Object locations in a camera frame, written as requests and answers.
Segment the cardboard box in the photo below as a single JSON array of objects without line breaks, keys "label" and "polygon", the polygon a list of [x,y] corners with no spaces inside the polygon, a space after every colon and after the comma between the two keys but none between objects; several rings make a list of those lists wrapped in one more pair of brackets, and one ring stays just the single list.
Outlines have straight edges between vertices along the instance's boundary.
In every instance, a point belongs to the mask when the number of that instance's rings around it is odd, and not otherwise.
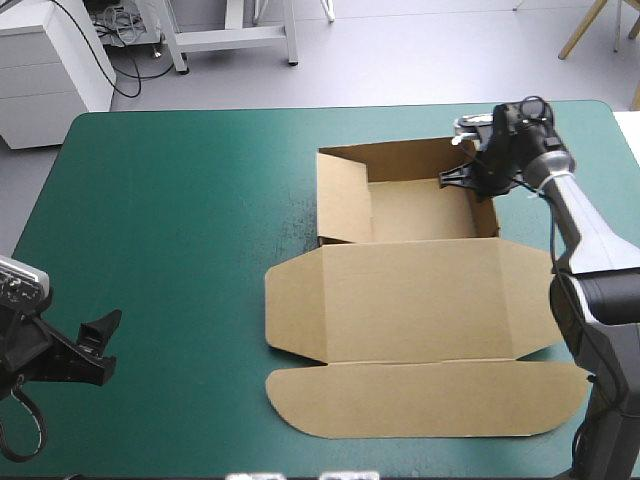
[{"label": "cardboard box", "polygon": [[579,408],[578,367],[518,359],[561,340],[547,252],[498,238],[493,203],[440,189],[449,139],[321,149],[321,248],[266,275],[270,345],[326,363],[267,394],[327,438],[531,435]]}]

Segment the wooden chair leg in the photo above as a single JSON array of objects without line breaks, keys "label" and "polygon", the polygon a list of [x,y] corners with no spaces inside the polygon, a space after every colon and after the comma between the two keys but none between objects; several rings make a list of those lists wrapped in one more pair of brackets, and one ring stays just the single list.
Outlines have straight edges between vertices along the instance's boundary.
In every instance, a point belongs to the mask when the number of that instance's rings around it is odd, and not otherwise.
[{"label": "wooden chair leg", "polygon": [[573,47],[575,47],[576,43],[578,43],[578,40],[580,40],[582,35],[584,35],[584,32],[587,31],[587,28],[589,28],[589,26],[593,23],[593,21],[596,19],[596,17],[606,4],[607,0],[596,0],[593,5],[591,5],[591,8],[589,8],[589,11],[580,22],[580,25],[578,25],[571,37],[569,37],[569,40],[567,41],[565,46],[558,54],[558,58],[560,60],[564,60],[565,58],[567,58],[567,56],[571,53],[571,50],[573,50]]},{"label": "wooden chair leg", "polygon": [[640,82],[638,83],[638,87],[636,88],[636,94],[633,96],[631,110],[640,110]]},{"label": "wooden chair leg", "polygon": [[636,20],[636,23],[633,24],[633,27],[629,32],[629,38],[633,40],[638,36],[638,33],[640,33],[640,17],[638,17],[638,20]]}]

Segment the rounded cardboard flap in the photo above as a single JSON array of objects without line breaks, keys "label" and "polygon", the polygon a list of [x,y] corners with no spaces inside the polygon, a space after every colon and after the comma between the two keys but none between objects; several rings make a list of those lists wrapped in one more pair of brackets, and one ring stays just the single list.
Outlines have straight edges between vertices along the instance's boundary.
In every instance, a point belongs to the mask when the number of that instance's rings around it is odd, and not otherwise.
[{"label": "rounded cardboard flap", "polygon": [[513,360],[334,364],[266,382],[284,420],[325,438],[539,434],[574,415],[587,385],[573,364]]}]

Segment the white cable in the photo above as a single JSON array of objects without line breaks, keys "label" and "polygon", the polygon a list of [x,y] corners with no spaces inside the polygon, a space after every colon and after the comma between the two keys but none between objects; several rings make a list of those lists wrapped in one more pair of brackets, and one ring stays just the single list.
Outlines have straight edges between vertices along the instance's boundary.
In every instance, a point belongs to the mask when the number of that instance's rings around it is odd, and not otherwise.
[{"label": "white cable", "polygon": [[540,182],[540,185],[538,185],[538,188],[536,188],[535,193],[532,193],[531,195],[529,195],[529,198],[538,198],[538,197],[542,197],[542,194],[544,192],[544,187],[547,185],[547,183],[549,183],[551,180],[553,180],[556,177],[573,177],[573,172],[570,172],[569,170],[562,170],[560,172],[551,172],[549,175],[547,175],[547,177],[545,177],[544,180],[542,180]]}]

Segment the white cabinet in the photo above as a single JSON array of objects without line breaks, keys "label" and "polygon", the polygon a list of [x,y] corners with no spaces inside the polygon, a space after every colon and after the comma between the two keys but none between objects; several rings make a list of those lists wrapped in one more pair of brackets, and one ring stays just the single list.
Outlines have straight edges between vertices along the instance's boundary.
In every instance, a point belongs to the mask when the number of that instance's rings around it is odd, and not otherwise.
[{"label": "white cabinet", "polygon": [[[59,1],[115,82],[82,1]],[[78,115],[109,111],[112,96],[82,35],[54,3],[24,0],[0,14],[0,136],[9,147],[61,144]]]}]

